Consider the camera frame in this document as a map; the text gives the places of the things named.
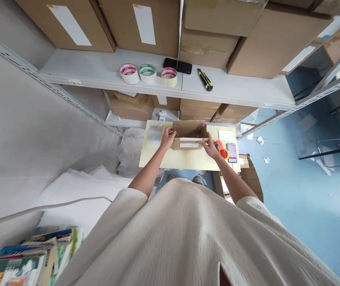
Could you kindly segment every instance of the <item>cream garment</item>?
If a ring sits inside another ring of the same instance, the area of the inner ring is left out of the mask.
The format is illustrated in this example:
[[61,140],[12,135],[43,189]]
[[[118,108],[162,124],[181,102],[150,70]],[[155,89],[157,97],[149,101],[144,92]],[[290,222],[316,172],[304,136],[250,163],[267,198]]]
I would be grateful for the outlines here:
[[237,206],[172,179],[148,202],[123,189],[55,286],[340,285],[340,279],[262,202]]

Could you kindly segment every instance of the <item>yellow board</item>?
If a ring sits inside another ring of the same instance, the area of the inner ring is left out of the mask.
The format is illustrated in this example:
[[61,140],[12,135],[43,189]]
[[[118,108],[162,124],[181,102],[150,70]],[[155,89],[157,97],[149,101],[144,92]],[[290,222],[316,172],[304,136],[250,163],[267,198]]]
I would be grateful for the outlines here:
[[[145,138],[143,141],[142,146],[142,153],[141,158],[139,161],[139,166],[144,167],[147,162],[153,157],[154,153],[158,149],[158,145],[150,145],[147,144],[147,137],[149,132],[150,123],[155,122],[158,124],[159,121],[155,120],[148,120],[146,124],[146,133]],[[162,122],[162,134],[166,127],[172,126],[172,122]],[[234,135],[233,141],[224,141],[220,140],[223,146],[226,146],[227,143],[234,143],[236,144],[236,152],[238,158],[238,147],[237,147],[237,140],[236,140],[236,130],[233,127],[222,127],[222,126],[211,126],[207,125],[207,131],[211,133],[212,140],[215,142],[219,139],[218,130],[227,130],[232,131]],[[236,172],[240,172],[240,163],[229,163],[226,161],[227,164]],[[219,167],[215,163],[215,161],[210,158],[204,149],[199,150],[174,150],[170,148],[166,155],[164,156],[161,164],[161,168],[167,169],[188,169],[188,170],[207,170],[207,171],[219,171]]]

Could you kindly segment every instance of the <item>hand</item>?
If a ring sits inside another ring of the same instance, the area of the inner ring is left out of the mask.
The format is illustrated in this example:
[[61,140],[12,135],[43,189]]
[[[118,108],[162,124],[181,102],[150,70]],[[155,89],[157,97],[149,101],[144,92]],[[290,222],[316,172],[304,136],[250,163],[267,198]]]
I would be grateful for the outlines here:
[[210,156],[212,159],[216,160],[220,154],[217,151],[215,145],[212,142],[212,137],[211,137],[211,133],[208,132],[208,144],[206,144],[203,140],[200,141],[201,145],[204,147],[204,150],[206,151],[206,153],[208,154],[208,156]]
[[172,127],[166,127],[165,132],[163,133],[161,145],[159,148],[167,151],[168,148],[171,147],[174,142],[174,138],[177,135],[177,132]]

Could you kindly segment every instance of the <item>woman's left hand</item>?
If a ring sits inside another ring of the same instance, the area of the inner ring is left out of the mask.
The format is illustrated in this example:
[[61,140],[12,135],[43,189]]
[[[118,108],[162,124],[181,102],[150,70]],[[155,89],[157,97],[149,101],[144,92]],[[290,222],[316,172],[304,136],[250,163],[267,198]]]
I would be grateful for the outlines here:
[[177,135],[177,132],[174,131],[172,127],[166,127],[165,132],[163,133],[161,145],[159,148],[167,151],[168,148],[171,147],[172,143],[174,142],[174,138]]

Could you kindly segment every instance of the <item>red tape dispenser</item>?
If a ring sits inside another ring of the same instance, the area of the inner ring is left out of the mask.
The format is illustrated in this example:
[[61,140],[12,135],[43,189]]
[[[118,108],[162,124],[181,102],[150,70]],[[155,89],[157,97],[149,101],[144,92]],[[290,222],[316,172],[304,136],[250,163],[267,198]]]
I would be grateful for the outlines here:
[[220,140],[217,140],[215,142],[215,147],[217,149],[217,151],[219,152],[219,154],[225,159],[228,159],[228,151],[223,147],[223,144],[221,143]]

